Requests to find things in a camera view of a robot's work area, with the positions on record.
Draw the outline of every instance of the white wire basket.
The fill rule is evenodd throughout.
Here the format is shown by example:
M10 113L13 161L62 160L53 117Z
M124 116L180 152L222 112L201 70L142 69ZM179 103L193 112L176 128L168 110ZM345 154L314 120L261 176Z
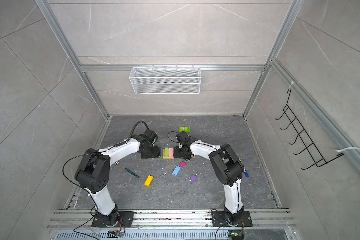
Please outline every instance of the white wire basket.
M198 67L134 67L129 75L136 94L200 93Z

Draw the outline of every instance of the white zip tie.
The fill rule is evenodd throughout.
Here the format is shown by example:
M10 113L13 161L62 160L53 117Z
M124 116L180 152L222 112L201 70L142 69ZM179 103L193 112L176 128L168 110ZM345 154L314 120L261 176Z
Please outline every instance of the white zip tie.
M292 84L294 84L294 83L298 83L298 82L292 81L291 84L289 85L289 88L291 88L291 87L292 87Z
M335 150L335 151L336 152L342 152L342 151L345 151L345 150L348 150L348 149L358 149L358 150L360 150L359 147L346 147L346 148L338 149L338 150Z

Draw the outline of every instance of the black wire rack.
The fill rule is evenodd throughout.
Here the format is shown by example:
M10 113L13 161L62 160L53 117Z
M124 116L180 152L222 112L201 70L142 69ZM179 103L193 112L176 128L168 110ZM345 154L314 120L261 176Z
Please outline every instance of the black wire rack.
M275 118L275 120L280 120L280 119L285 115L285 116L288 118L288 120L289 120L289 125L288 125L286 128L284 128L284 129L282 129L282 128L280 128L280 129L284 131L284 130L286 130L289 126L292 125L293 128L294 128L294 130L295 130L296 133L298 134L298 135L296 136L296 138L295 138L295 141L294 141L293 143L290 143L290 142L289 142L289 144L291 144L291 145L295 144L296 141L298 140L298 138L300 138L301 141L302 141L302 143L304 144L304 149L303 149L303 150L301 150L299 153L293 153L293 154L294 154L294 155L299 155L299 154L302 153L303 151L307 150L308 153L309 153L309 156L311 156L314 164L312 164L312 165L310 165L310 166L308 166L308 167L306 167L306 168L301 168L301 169L302 169L302 170L307 170L308 168L310 168L310 167L312 167L312 166L314 166L314 165L316 165L317 167L321 167L321 166L323 166L323 165L325 165L325 164L330 163L331 161L335 160L336 158L339 158L339 157L343 156L344 154L343 154L343 153L340 153L340 154L336 155L335 158L333 158L333 159L331 159L331 160L329 160L329 161L327 161L327 160L323 157L323 155L321 154L321 152L320 152L319 149L317 148L316 144L313 142L312 138L309 136L308 132L305 130L304 126L301 124L301 122L299 121L299 119L296 117L296 115L293 113L292 109L291 109L291 108L289 107L289 105L288 105L289 97L291 96L291 89L288 89L287 94L288 94L288 99L287 99L287 103L285 104L285 106L284 106L284 108L283 108L283 114L282 114L279 118ZM286 113L288 109L291 111L291 113L292 113L292 115L293 115L293 117L292 117L293 119L292 119L292 120L291 120L291 118L288 116L288 114ZM308 136L308 138L309 138L309 140L310 140L310 143L309 143L309 144L308 144L307 142L304 142L303 138L301 137L301 135L302 135L303 133L305 133L305 134ZM314 148L317 150L317 152L319 153L320 160L315 161L315 158L312 156L311 150L309 150L309 147L311 147L311 146L314 147Z

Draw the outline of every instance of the dark marble floor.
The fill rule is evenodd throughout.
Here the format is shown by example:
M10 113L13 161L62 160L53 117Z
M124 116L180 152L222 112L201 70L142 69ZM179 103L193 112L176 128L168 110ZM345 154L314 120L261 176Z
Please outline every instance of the dark marble floor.
M169 131L178 131L179 126L190 126L189 135L203 142L231 145L242 160L250 177L241 182L241 197L247 209L275 208L268 181L255 153L248 129L241 116L114 116L108 127L101 147L108 147L125 139L138 120L158 134L157 145L162 149L174 147L176 143L167 138ZM139 124L136 134L145 127ZM208 159L197 156L172 175L181 159L145 159L140 154L131 154L120 163L140 178L124 169L110 168L108 189L119 209L196 209L223 208L224 189L217 180ZM189 181L191 174L197 175L196 182ZM144 186L148 175L154 176L150 188ZM81 193L76 208L88 209L94 205L92 199Z

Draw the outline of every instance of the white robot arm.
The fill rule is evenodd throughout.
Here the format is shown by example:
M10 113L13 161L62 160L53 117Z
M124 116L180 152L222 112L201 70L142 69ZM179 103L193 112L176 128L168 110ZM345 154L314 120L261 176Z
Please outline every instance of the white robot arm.
M142 159L160 157L160 148L153 145L157 134L145 126L147 129L143 134L133 135L133 128L129 138L116 145L99 150L88 149L77 168L75 179L95 202L95 219L102 221L99 227L115 226L120 219L117 205L107 188L110 166L135 152L141 152ZM244 212L240 195L243 172L248 177L241 160L228 144L211 145L189 137L186 132L180 132L176 138L180 146L174 148L174 157L187 160L199 155L211 161L217 178L224 185L225 215L230 222L237 223Z
M133 128L128 139L111 147L99 150L88 149L77 168L75 179L95 202L96 218L100 218L103 225L112 227L119 219L117 205L112 200L107 187L110 166L135 152L141 152L142 159L160 157L160 148L153 146L157 134L148 129L147 125L146 127L145 132L140 135L132 135Z
M244 212L240 191L241 178L243 172L246 177L249 175L231 146L208 144L192 139L186 132L180 132L176 138L180 146L175 147L174 156L190 159L192 155L198 155L211 161L216 177L224 185L226 215L231 222L237 222Z

